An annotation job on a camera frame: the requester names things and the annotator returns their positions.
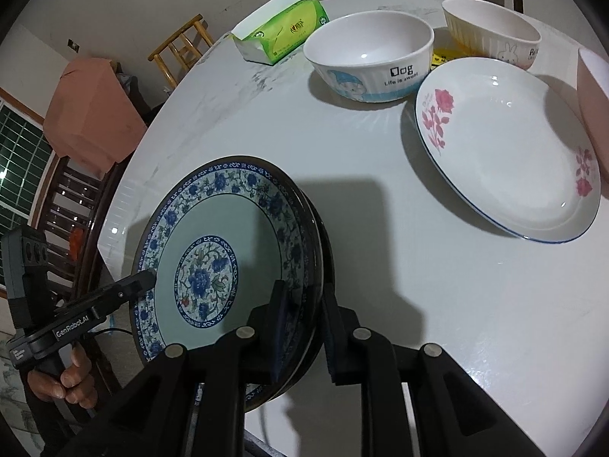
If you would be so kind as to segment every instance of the window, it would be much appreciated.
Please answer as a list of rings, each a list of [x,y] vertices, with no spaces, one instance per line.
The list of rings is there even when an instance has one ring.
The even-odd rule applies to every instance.
[[[50,157],[42,129],[0,101],[0,236],[27,223]],[[0,284],[4,285],[1,253]]]

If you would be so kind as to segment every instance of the white bowl with dog print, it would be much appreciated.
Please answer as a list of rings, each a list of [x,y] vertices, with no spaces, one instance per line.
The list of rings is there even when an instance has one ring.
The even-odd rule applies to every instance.
[[[336,93],[365,103],[393,101],[418,90],[429,73],[434,30],[412,15],[373,10],[320,27],[304,55]]]
[[[524,70],[535,61],[541,35],[514,10],[483,0],[444,0],[442,8],[448,30],[464,53]]]
[[[595,151],[569,105],[534,75],[488,58],[444,63],[419,89],[416,123],[448,184],[506,232],[558,244],[592,225]]]

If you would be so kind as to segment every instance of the ceramic bowl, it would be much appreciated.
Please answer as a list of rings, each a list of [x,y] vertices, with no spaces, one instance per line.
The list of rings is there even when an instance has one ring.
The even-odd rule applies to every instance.
[[[609,181],[609,63],[585,48],[577,62],[577,99],[601,173]]]
[[[522,16],[483,0],[444,0],[446,24],[464,53],[511,63],[527,70],[541,35]]]
[[[304,55],[333,91],[356,101],[403,98],[431,66],[434,30],[402,12],[374,10],[336,19],[304,44]]]
[[[143,361],[172,343],[215,343],[268,304],[282,279],[291,296],[278,381],[249,385],[246,409],[270,400],[302,364],[317,322],[323,251],[306,197],[276,166],[230,157],[185,177],[142,235],[133,271],[149,268],[155,288],[131,307]]]
[[[488,58],[447,62],[421,85],[416,122],[447,182],[506,232],[558,244],[594,221],[601,180],[586,130],[534,75]]]

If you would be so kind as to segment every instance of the plate rim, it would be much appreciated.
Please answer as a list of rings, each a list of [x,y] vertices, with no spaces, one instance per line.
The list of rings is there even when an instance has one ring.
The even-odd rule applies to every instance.
[[[334,254],[332,252],[332,244],[330,242],[330,236],[328,235],[328,230],[324,225],[324,221],[322,217],[319,215],[318,210],[316,209],[313,202],[309,199],[309,197],[304,195],[313,211],[313,214],[316,218],[317,228],[319,230],[319,235],[322,239],[322,251],[324,253],[323,258],[323,266],[324,266],[324,290],[322,293],[325,293],[326,287],[331,286],[333,288],[333,294],[336,293],[336,271],[334,269]],[[313,362],[319,355],[319,351],[322,349],[322,345],[324,344],[324,336],[322,335],[322,330],[324,326],[322,324],[322,312],[318,311],[317,313],[317,321],[313,326],[313,333],[311,334],[311,343],[309,344],[309,348],[302,358],[302,362],[300,366],[294,371],[292,377],[288,382],[277,392],[273,399],[283,395],[290,388],[296,385],[303,376],[309,371]]]
[[[161,199],[161,201],[159,202],[157,208],[154,210],[150,219],[148,220],[148,223],[146,224],[146,227],[145,227],[144,231],[142,232],[142,235],[139,239],[138,247],[135,252],[134,259],[133,259],[131,273],[137,272],[138,267],[139,267],[139,260],[141,258],[141,253],[144,248],[144,244],[147,240],[147,236],[150,233],[151,227],[156,223],[156,219],[159,216],[161,210],[164,208],[168,199],[170,199],[183,186],[184,182],[186,182],[192,176],[198,174],[201,171],[209,169],[213,166],[224,165],[224,164],[229,164],[229,163],[244,163],[247,165],[253,165],[258,168],[262,168],[265,171],[267,171],[270,175],[272,175],[272,177],[274,177],[279,183],[281,183],[281,185],[293,197],[294,202],[298,205],[298,207],[302,213],[300,215],[300,217],[301,217],[300,224],[303,227],[305,233],[307,235],[309,235],[309,237],[311,239],[310,255],[311,255],[312,262],[310,263],[310,267],[311,267],[312,285],[309,286],[309,290],[308,290],[308,292],[311,293],[311,297],[310,298],[307,297],[306,303],[308,305],[306,305],[304,308],[302,308],[301,313],[300,313],[303,315],[303,318],[301,320],[303,322],[301,338],[308,338],[308,341],[306,342],[305,345],[301,345],[303,343],[303,341],[301,339],[299,339],[299,345],[297,345],[297,347],[302,346],[302,352],[300,354],[298,354],[298,352],[296,351],[292,355],[292,357],[289,360],[289,362],[287,363],[287,365],[284,367],[284,369],[282,369],[282,376],[279,377],[279,379],[278,379],[278,381],[276,381],[276,383],[273,383],[271,385],[264,385],[264,386],[260,385],[261,387],[263,387],[260,390],[260,392],[255,393],[249,400],[246,398],[246,411],[250,411],[250,410],[257,408],[258,406],[265,403],[266,401],[269,401],[270,399],[272,399],[275,396],[275,394],[289,382],[293,373],[296,372],[296,370],[302,363],[303,357],[312,340],[312,334],[313,334],[313,331],[315,328],[313,318],[315,318],[317,311],[319,310],[319,304],[320,304],[321,298],[322,298],[323,284],[324,284],[324,267],[323,267],[324,259],[323,259],[323,251],[322,251],[322,244],[321,244],[321,239],[320,239],[320,235],[319,235],[319,229],[317,228],[315,216],[309,206],[309,203],[306,200],[306,196],[304,195],[302,190],[300,190],[300,188],[296,185],[296,183],[285,172],[283,172],[278,166],[273,165],[271,162],[263,160],[262,158],[252,157],[249,155],[235,155],[235,156],[230,156],[230,157],[218,158],[215,160],[211,160],[208,163],[205,163],[204,165],[201,165],[200,167],[194,169],[188,175],[183,177],[178,183],[176,183],[172,187],[172,189],[170,189],[170,191],[167,194],[165,194],[163,196],[163,198]],[[139,336],[137,334],[137,328],[136,328],[136,324],[135,324],[135,314],[134,314],[135,305],[136,305],[135,299],[133,299],[129,302],[129,320],[130,320],[132,331],[134,334],[133,343],[135,344],[135,347],[136,347],[136,350],[138,352],[141,362],[144,365],[146,365],[151,360],[149,361],[145,357],[144,352],[142,351],[141,345],[139,344]]]
[[[380,61],[376,61],[376,62],[371,62],[371,63],[364,63],[364,64],[355,64],[355,65],[336,65],[336,64],[325,64],[325,63],[321,63],[318,62],[316,60],[311,59],[310,57],[307,56],[307,53],[305,52],[305,48],[307,47],[306,44],[309,42],[309,39],[307,39],[304,42],[304,46],[303,46],[303,54],[304,57],[309,60],[311,63],[315,63],[316,65],[322,66],[322,67],[335,67],[335,68],[339,68],[339,69],[346,69],[346,70],[354,70],[354,69],[372,69],[372,68],[378,68],[384,65],[389,65],[393,62],[398,62],[398,61],[403,61],[403,60],[408,60],[408,59],[412,59],[414,58],[415,54],[421,53],[421,51],[427,49],[430,45],[433,45],[434,43],[434,38],[435,38],[435,31],[434,28],[431,27],[431,25],[429,23],[427,23],[426,21],[424,21],[421,17],[416,16],[415,14],[409,13],[409,12],[404,12],[401,10],[365,10],[363,12],[355,12],[349,15],[344,15],[342,17],[339,17],[338,19],[333,19],[332,21],[329,21],[328,24],[330,24],[331,22],[338,22],[338,21],[343,21],[346,20],[348,18],[354,18],[354,16],[359,16],[359,15],[363,15],[363,14],[377,14],[379,12],[383,12],[383,13],[388,13],[388,14],[402,14],[402,15],[406,15],[409,17],[412,17],[420,22],[423,22],[430,30],[431,30],[431,38],[419,49],[411,51],[408,54],[405,54],[404,56],[395,58],[395,59],[391,59],[391,60],[380,60]],[[313,33],[316,33],[317,31],[319,31],[320,29],[327,29],[327,25],[319,27],[318,29],[316,29],[315,31],[313,31]]]
[[[552,93],[554,93],[563,103],[566,104],[566,106],[572,111],[571,107],[568,105],[568,103],[565,102],[565,100],[560,96],[560,94],[558,94],[556,91],[554,91],[548,84],[546,84],[543,80],[539,79],[538,77],[536,77],[535,75],[532,75],[530,72],[527,72],[526,70],[522,70],[519,69],[518,67],[514,66],[514,65],[510,65],[508,63],[505,63],[501,60],[495,59],[495,58],[483,58],[483,57],[479,57],[479,56],[467,56],[464,58],[459,58],[456,60],[453,60],[451,62],[447,62],[445,64],[443,64],[443,66],[446,65],[450,65],[451,63],[456,63],[459,62],[460,60],[468,60],[468,61],[485,61],[485,62],[492,62],[494,65],[497,65],[499,67],[515,67],[517,70],[520,70],[520,72],[522,72],[523,74],[528,74],[532,79],[537,80],[541,83],[543,83],[549,91],[552,91]],[[425,138],[423,137],[423,132],[422,132],[422,127],[421,127],[421,123],[419,122],[419,95],[421,94],[421,91],[424,87],[425,82],[428,81],[428,79],[433,75],[436,74],[438,75],[437,71],[438,69],[440,69],[442,67],[436,67],[436,69],[432,70],[427,77],[423,80],[423,82],[421,83],[421,88],[419,88],[418,92],[416,93],[416,98],[415,98],[415,123],[416,123],[416,132],[419,135],[419,138],[421,139],[421,144],[423,145],[423,148],[425,149],[428,157],[431,159],[432,163],[434,164],[435,168],[437,169],[437,171],[440,172],[440,174],[442,175],[442,178],[448,183],[448,185],[459,195],[459,197],[465,201],[468,206],[470,206],[470,208],[474,209],[474,211],[476,211],[479,215],[481,215],[483,218],[485,218],[486,220],[488,220],[489,222],[491,222],[492,224],[494,224],[495,226],[497,226],[498,228],[504,230],[506,233],[513,235],[515,237],[519,237],[522,238],[526,241],[532,241],[532,242],[540,242],[541,244],[565,244],[566,242],[571,242],[574,241],[578,238],[580,238],[582,235],[584,235],[592,226],[592,224],[595,222],[596,220],[596,216],[598,215],[599,212],[599,208],[601,206],[601,192],[602,192],[602,188],[599,187],[599,193],[598,193],[598,198],[595,198],[595,213],[593,215],[593,217],[590,219],[590,222],[587,224],[587,226],[577,235],[569,237],[567,239],[540,239],[540,238],[536,238],[536,237],[532,237],[530,235],[524,235],[522,233],[519,233],[515,230],[510,229],[509,227],[505,226],[502,223],[499,223],[497,220],[495,220],[493,217],[491,217],[491,215],[486,214],[484,211],[482,211],[480,208],[478,208],[472,201],[470,201],[467,196],[457,188],[457,186],[450,180],[450,177],[448,177],[448,175],[445,173],[445,171],[440,167],[440,165],[438,164],[434,154],[431,152],[431,150],[429,149],[429,147],[427,146],[427,143],[425,143]],[[579,118],[577,118],[577,115],[575,114],[575,112],[573,112],[573,114],[575,115],[576,119],[579,121]],[[582,131],[584,133],[584,135],[587,137],[588,142],[590,144],[590,147],[592,147],[592,151],[595,153],[592,142],[590,141],[590,137],[588,136],[585,128],[583,127],[583,123],[579,122],[582,128]],[[595,161],[596,161],[596,174],[599,177],[599,184],[601,183],[601,179],[600,179],[600,168],[599,168],[599,164],[598,164],[598,159],[596,158],[596,153],[595,153]]]
[[[456,15],[454,12],[452,12],[452,11],[450,11],[450,10],[447,10],[447,9],[446,9],[446,7],[444,6],[444,4],[445,4],[446,2],[448,2],[448,1],[450,1],[450,0],[443,0],[443,1],[442,1],[442,10],[443,10],[444,12],[446,12],[447,14],[449,14],[451,17],[453,17],[453,18],[455,18],[455,19],[459,19],[459,21],[465,22],[465,24],[468,24],[469,26],[476,27],[477,29],[482,29],[483,31],[486,31],[486,32],[492,33],[492,34],[494,34],[495,36],[498,36],[499,38],[501,38],[501,39],[505,39],[505,40],[507,40],[507,41],[510,41],[510,40],[513,40],[513,41],[520,41],[520,42],[522,42],[523,44],[525,44],[525,45],[527,45],[527,46],[538,46],[538,45],[540,45],[540,44],[541,44],[541,41],[543,41],[543,36],[541,36],[541,33],[539,32],[539,30],[537,29],[537,27],[533,26],[533,24],[531,24],[531,22],[529,22],[529,21],[527,21],[525,18],[523,18],[523,14],[518,13],[518,12],[516,12],[515,10],[513,10],[513,9],[511,9],[511,8],[508,8],[508,7],[505,7],[505,6],[501,6],[501,5],[497,5],[496,3],[493,3],[493,2],[488,2],[488,1],[486,1],[486,0],[475,0],[475,1],[477,1],[478,3],[483,3],[483,4],[488,5],[488,6],[491,6],[491,7],[493,7],[493,6],[498,6],[500,9],[502,9],[502,10],[500,10],[500,11],[507,10],[509,13],[511,13],[511,14],[513,14],[513,15],[516,15],[516,16],[517,16],[518,18],[520,18],[520,19],[521,19],[523,22],[525,22],[526,24],[528,24],[529,26],[531,26],[531,27],[532,27],[532,29],[534,29],[534,30],[535,30],[535,32],[537,32],[537,34],[539,35],[539,39],[522,39],[522,38],[516,38],[516,37],[514,37],[514,36],[509,36],[509,35],[507,35],[507,34],[505,34],[505,33],[500,33],[500,32],[497,32],[497,31],[490,30],[490,29],[486,29],[486,28],[484,28],[483,26],[481,26],[480,24],[475,24],[474,22],[471,22],[471,21],[470,21],[470,20],[468,20],[468,19],[464,19],[463,17]]]

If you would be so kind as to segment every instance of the white plate with pink flowers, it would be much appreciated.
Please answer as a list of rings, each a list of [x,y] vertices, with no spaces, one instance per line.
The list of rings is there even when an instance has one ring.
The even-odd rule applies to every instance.
[[[537,77],[489,58],[445,63],[421,85],[416,123],[447,182],[498,227],[558,244],[592,225],[601,201],[595,152]]]

